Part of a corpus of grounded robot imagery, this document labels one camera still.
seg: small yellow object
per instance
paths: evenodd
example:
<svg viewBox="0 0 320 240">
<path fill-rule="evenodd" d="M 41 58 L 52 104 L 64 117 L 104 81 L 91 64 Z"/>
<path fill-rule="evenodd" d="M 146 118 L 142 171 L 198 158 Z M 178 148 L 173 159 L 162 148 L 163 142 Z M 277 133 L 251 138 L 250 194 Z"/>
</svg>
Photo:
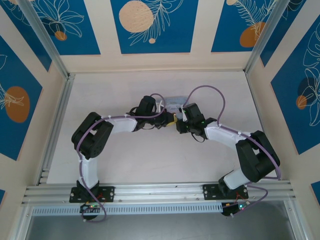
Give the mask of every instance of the small yellow object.
<svg viewBox="0 0 320 240">
<path fill-rule="evenodd" d="M 175 114 L 173 114 L 173 119 L 174 119 L 174 120 L 173 120 L 172 122 L 169 122 L 169 123 L 166 125 L 166 127 L 169 127 L 169 126 L 175 124 L 176 122 L 178 122 L 178 118 L 176 117 Z"/>
</svg>

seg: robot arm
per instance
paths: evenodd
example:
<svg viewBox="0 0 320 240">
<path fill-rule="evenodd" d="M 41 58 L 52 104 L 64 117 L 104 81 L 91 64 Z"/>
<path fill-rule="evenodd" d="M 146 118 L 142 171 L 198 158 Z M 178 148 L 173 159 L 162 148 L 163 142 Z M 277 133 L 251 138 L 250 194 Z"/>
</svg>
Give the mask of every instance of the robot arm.
<svg viewBox="0 0 320 240">
<path fill-rule="evenodd" d="M 275 169 L 269 157 L 245 136 L 257 141 L 272 156 L 276 164 L 280 165 L 277 154 L 262 131 L 240 132 L 218 124 L 214 118 L 205 119 L 195 103 L 183 106 L 181 111 L 183 119 L 176 123 L 177 130 L 181 134 L 189 132 L 204 140 L 220 142 L 237 152 L 240 168 L 226 174 L 218 181 L 219 190 L 225 197 L 244 184 L 258 182 Z"/>
<path fill-rule="evenodd" d="M 96 112 L 91 112 L 85 118 L 71 138 L 75 150 L 80 143 L 79 152 L 82 155 L 82 160 L 80 160 L 82 161 L 82 176 L 79 176 L 77 181 L 77 187 L 83 196 L 81 199 L 90 198 L 82 178 L 91 192 L 95 192 L 95 195 L 98 193 L 99 180 L 97 156 L 103 151 L 110 135 L 124 132 L 136 132 L 142 129 L 145 124 L 151 124 L 157 129 L 160 129 L 161 127 L 166 127 L 177 121 L 176 117 L 165 109 L 160 114 L 161 108 L 161 102 L 157 104 L 153 97 L 144 96 L 139 106 L 131 109 L 128 114 L 113 118 L 110 116 L 98 123 L 80 143 L 87 130 L 103 117 Z M 157 109 L 159 114 L 153 112 L 153 109 Z"/>
<path fill-rule="evenodd" d="M 278 166 L 280 165 L 278 156 L 266 135 L 261 131 L 242 133 L 232 130 L 232 132 L 230 128 L 218 124 L 214 118 L 205 119 L 195 103 L 181 108 L 183 115 L 183 119 L 181 120 L 177 120 L 172 113 L 166 110 L 161 114 L 155 114 L 155 112 L 152 111 L 156 106 L 156 101 L 153 97 L 145 96 L 139 106 L 133 108 L 128 115 L 126 115 L 127 117 L 109 117 L 109 119 L 107 118 L 101 121 L 84 138 L 83 142 L 80 143 L 79 151 L 85 158 L 81 160 L 82 176 L 87 187 L 95 196 L 98 194 L 96 189 L 99 188 L 97 156 L 103 151 L 109 136 L 116 133 L 138 131 L 142 129 L 146 123 L 154 125 L 159 129 L 176 122 L 176 129 L 180 134 L 191 133 L 192 135 L 202 137 L 204 140 L 220 142 L 236 151 L 240 168 L 226 174 L 218 181 L 218 188 L 226 199 L 230 194 L 234 193 L 238 187 L 249 182 L 256 183 L 275 169 L 275 166 L 268 156 L 243 136 L 243 134 L 250 136 L 262 145 L 268 153 L 272 155 L 276 164 Z M 72 136 L 71 140 L 74 143 L 74 149 L 77 149 L 86 131 L 101 119 L 102 117 L 95 112 L 87 116 Z M 82 192 L 83 198 L 89 199 L 90 196 L 83 186 L 81 178 L 82 177 L 79 177 L 77 181 L 77 187 Z"/>
</svg>

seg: white tabletop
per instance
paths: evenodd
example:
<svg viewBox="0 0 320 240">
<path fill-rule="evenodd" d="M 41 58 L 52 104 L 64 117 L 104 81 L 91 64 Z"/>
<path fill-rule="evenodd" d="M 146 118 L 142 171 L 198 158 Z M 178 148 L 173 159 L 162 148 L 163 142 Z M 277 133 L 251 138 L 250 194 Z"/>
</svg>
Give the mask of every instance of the white tabletop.
<svg viewBox="0 0 320 240">
<path fill-rule="evenodd" d="M 145 95 L 188 96 L 200 85 L 220 89 L 226 99 L 221 123 L 255 132 L 260 121 L 242 71 L 137 71 L 77 74 L 52 160 L 48 184 L 75 183 L 79 161 L 72 134 L 90 112 L 117 116 L 137 106 Z M 190 98 L 205 118 L 217 118 L 222 99 L 213 89 L 198 89 Z M 196 142 L 176 126 L 112 135 L 98 157 L 101 183 L 207 182 L 239 167 L 237 153 L 219 142 Z"/>
</svg>

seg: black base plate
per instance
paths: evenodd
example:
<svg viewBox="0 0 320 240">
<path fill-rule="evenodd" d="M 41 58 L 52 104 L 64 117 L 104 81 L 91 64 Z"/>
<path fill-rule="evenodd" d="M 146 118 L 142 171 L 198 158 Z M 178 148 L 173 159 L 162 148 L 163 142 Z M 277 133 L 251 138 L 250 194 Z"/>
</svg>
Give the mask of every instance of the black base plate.
<svg viewBox="0 0 320 240">
<path fill-rule="evenodd" d="M 99 186 L 97 190 L 97 197 L 101 203 L 113 203 L 115 195 L 114 186 Z M 71 188 L 69 203 L 86 203 L 87 201 L 95 202 L 93 199 L 84 198 L 78 187 Z"/>
<path fill-rule="evenodd" d="M 218 184 L 205 184 L 202 186 L 204 200 L 236 200 L 237 193 L 244 199 L 248 199 L 248 191 L 244 185 L 231 191 L 227 196 L 224 196 L 219 190 Z"/>
</svg>

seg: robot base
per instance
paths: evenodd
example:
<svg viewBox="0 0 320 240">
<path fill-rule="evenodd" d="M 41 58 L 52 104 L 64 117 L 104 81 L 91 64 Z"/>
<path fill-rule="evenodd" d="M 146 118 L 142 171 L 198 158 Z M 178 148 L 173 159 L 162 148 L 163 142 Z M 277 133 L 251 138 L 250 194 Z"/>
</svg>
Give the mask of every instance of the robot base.
<svg viewBox="0 0 320 240">
<path fill-rule="evenodd" d="M 244 185 L 228 192 L 227 195 L 223 195 L 219 190 L 219 184 L 204 184 L 202 189 L 204 200 L 236 200 L 238 195 L 240 195 L 242 199 L 249 198 L 248 191 Z"/>
<path fill-rule="evenodd" d="M 115 194 L 114 186 L 99 186 L 98 182 L 90 190 L 101 203 L 113 203 Z M 71 189 L 69 203 L 86 202 L 92 203 L 95 202 L 95 200 L 91 197 L 88 191 L 80 184 L 80 182 L 76 181 L 76 187 L 73 187 Z"/>
</svg>

